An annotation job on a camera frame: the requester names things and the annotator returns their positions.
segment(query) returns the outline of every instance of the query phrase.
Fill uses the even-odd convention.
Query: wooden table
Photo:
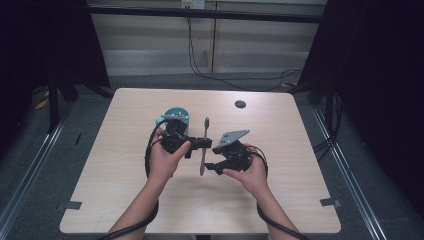
[[[243,100],[246,107],[237,108]],[[241,142],[262,149],[268,182],[276,198],[303,233],[336,233],[340,222],[290,94],[236,91],[119,89],[105,116],[71,201],[60,224],[65,233],[106,233],[146,181],[144,153],[155,119],[167,109],[189,111],[189,136],[208,137],[216,146],[224,132],[249,129]],[[199,175],[201,151],[182,159],[159,202],[159,213],[146,233],[267,233],[255,199],[236,180],[214,171]],[[224,160],[208,149],[206,162]]]

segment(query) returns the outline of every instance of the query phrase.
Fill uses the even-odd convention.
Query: white wall
[[[278,4],[252,1],[207,1],[206,9],[321,15],[325,6],[322,0],[295,1],[298,4],[292,4],[293,0],[267,0]],[[88,0],[88,3],[181,7],[181,1],[175,0]],[[92,17],[110,75],[192,71],[187,19],[97,14]],[[304,23],[211,19],[191,19],[191,22],[196,63],[202,72],[279,72],[302,67],[317,29],[317,24]]]

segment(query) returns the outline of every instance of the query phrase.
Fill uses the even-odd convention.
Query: black cable
[[[156,124],[155,128],[153,129],[152,133],[150,134],[149,142],[147,143],[146,153],[144,155],[144,168],[146,170],[146,176],[147,177],[149,177],[149,173],[150,173],[150,153],[152,152],[152,146],[153,146],[152,141],[153,141],[153,138],[156,134],[156,131],[158,130],[160,125],[162,125],[165,122],[168,122],[168,120],[165,119],[165,120],[160,121],[158,124]]]
[[[277,228],[278,230],[281,230],[281,231],[283,231],[283,232],[285,232],[285,233],[287,233],[287,234],[289,234],[289,235],[291,235],[291,236],[293,236],[293,237],[295,237],[297,239],[300,239],[300,240],[309,240],[309,238],[307,238],[306,236],[304,236],[304,235],[302,235],[302,234],[300,234],[300,233],[298,233],[298,232],[296,232],[296,231],[294,231],[294,230],[292,230],[292,229],[290,229],[288,227],[285,227],[285,226],[283,226],[283,225],[281,225],[281,224],[279,224],[277,222],[274,222],[271,219],[269,219],[264,214],[264,212],[262,212],[262,209],[259,207],[259,204],[256,204],[256,208],[257,208],[258,214],[262,218],[262,220],[264,220],[269,225],[271,225],[271,226]]]
[[[318,144],[317,146],[314,147],[314,152],[318,152],[320,151],[326,144],[328,144],[326,150],[324,151],[324,153],[317,159],[318,162],[320,162],[324,156],[328,153],[328,151],[333,147],[334,142],[336,141],[336,137],[337,134],[339,132],[339,128],[340,128],[340,123],[341,123],[341,118],[342,118],[342,111],[343,111],[343,106],[342,103],[340,101],[340,96],[335,93],[336,96],[336,104],[334,105],[334,111],[337,114],[337,123],[336,123],[336,127],[335,129],[332,131],[333,134],[328,137],[324,142]]]
[[[159,201],[156,202],[156,205],[153,208],[152,213],[145,220],[143,220],[143,221],[141,221],[139,223],[136,223],[136,224],[134,224],[132,226],[129,226],[129,227],[126,227],[126,228],[117,230],[115,232],[109,233],[109,234],[107,234],[107,235],[99,238],[99,240],[114,239],[114,238],[120,237],[122,235],[128,234],[130,232],[134,232],[134,231],[136,231],[136,230],[138,230],[140,228],[143,228],[143,227],[147,226],[149,223],[151,223],[155,219],[156,215],[158,214],[158,211],[159,211]]]
[[[168,120],[165,119],[165,120],[162,120],[161,122],[159,122],[158,124],[156,124],[155,128],[152,131],[152,134],[150,135],[149,142],[148,142],[147,147],[146,147],[144,164],[145,164],[146,176],[147,177],[149,177],[149,173],[150,173],[150,153],[152,151],[152,146],[154,144],[156,144],[157,142],[161,141],[161,139],[158,139],[157,141],[155,141],[153,143],[152,143],[152,141],[153,141],[153,138],[156,134],[157,129],[160,127],[160,125],[162,125],[165,122],[168,122]],[[158,214],[158,211],[159,211],[159,201],[156,202],[156,205],[153,208],[152,213],[145,220],[142,220],[141,222],[136,223],[134,225],[131,225],[129,227],[126,227],[126,228],[117,230],[115,232],[109,233],[109,234],[99,238],[99,240],[114,239],[114,238],[120,237],[122,235],[128,234],[130,232],[136,231],[136,230],[138,230],[142,227],[145,227],[155,219],[156,215]]]
[[[255,156],[258,156],[262,160],[263,164],[265,165],[265,174],[266,174],[266,177],[268,177],[268,164],[267,164],[267,161],[266,161],[264,152],[261,149],[259,149],[258,147],[255,147],[255,146],[248,146],[248,147],[253,147],[253,148],[257,149],[259,152],[261,152],[262,155],[259,154],[259,153],[257,153],[257,152],[250,152],[250,154],[255,155]],[[291,236],[293,236],[293,237],[295,237],[297,239],[300,239],[300,240],[309,240],[309,238],[307,238],[306,236],[302,235],[301,233],[298,233],[298,232],[296,232],[296,231],[294,231],[294,230],[292,230],[292,229],[290,229],[288,227],[285,227],[285,226],[283,226],[283,225],[281,225],[281,224],[279,224],[277,222],[274,222],[273,220],[269,219],[265,215],[265,213],[262,211],[262,209],[259,207],[259,204],[258,203],[256,203],[256,209],[258,211],[259,217],[261,217],[262,220],[264,220],[267,224],[269,224],[269,225],[277,228],[278,230],[283,231],[283,232],[285,232],[285,233],[287,233],[287,234],[289,234],[289,235],[291,235]]]
[[[288,69],[285,70],[281,73],[281,75],[279,77],[269,77],[269,78],[255,78],[255,77],[248,77],[248,78],[217,78],[217,77],[210,77],[210,76],[206,76],[204,75],[198,68],[197,63],[196,63],[196,59],[194,57],[194,48],[193,48],[193,39],[192,39],[192,31],[191,31],[191,19],[187,18],[187,23],[188,23],[188,38],[189,38],[189,59],[190,59],[190,68],[191,70],[199,77],[205,78],[205,79],[209,79],[209,80],[214,80],[214,81],[220,81],[223,82],[229,86],[244,90],[244,91],[255,91],[255,92],[269,92],[272,91],[278,87],[281,86],[281,84],[283,83],[283,78],[288,77],[296,72],[302,71],[303,68],[300,69]],[[247,89],[247,88],[243,88],[240,86],[237,86],[235,84],[232,84],[230,82],[227,81],[234,81],[234,80],[280,80],[279,83],[273,87],[270,87],[268,89],[264,89],[264,90],[252,90],[252,89]]]

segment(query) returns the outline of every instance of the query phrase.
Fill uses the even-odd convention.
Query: black handheld controller
[[[206,163],[208,170],[215,170],[218,175],[222,174],[224,168],[237,171],[246,171],[251,165],[251,153],[238,139],[249,133],[249,130],[241,130],[235,132],[226,132],[222,136],[216,148],[212,151],[215,154],[221,154],[225,160],[219,163]]]
[[[215,170],[218,175],[222,174],[224,168],[246,171],[251,165],[250,152],[239,140],[223,148],[214,148],[212,151],[226,158],[219,163],[205,163],[205,167],[208,170]]]
[[[178,119],[170,119],[166,125],[166,134],[162,137],[162,147],[167,152],[174,153],[183,143],[190,141],[191,147],[184,156],[185,158],[191,158],[191,152],[193,150],[212,147],[212,140],[209,138],[196,138],[184,135],[186,129],[187,124]]]

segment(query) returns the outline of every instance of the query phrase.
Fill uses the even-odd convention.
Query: electrical outlet
[[[205,9],[205,0],[181,0],[183,9]]]
[[[193,7],[192,0],[181,0],[181,7],[183,9],[191,9]]]

